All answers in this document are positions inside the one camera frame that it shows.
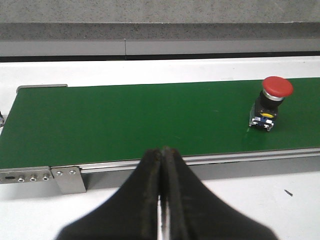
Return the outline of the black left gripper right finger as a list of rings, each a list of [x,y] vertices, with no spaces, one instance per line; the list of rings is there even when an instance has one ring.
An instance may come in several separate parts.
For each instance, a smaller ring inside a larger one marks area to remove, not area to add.
[[[166,240],[275,240],[268,227],[212,193],[174,148],[161,160],[162,234]]]

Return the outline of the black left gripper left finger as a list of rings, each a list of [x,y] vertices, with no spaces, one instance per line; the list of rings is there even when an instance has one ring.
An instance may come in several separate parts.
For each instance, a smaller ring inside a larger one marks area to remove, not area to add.
[[[162,154],[147,150],[123,185],[101,206],[65,226],[59,240],[156,240]]]

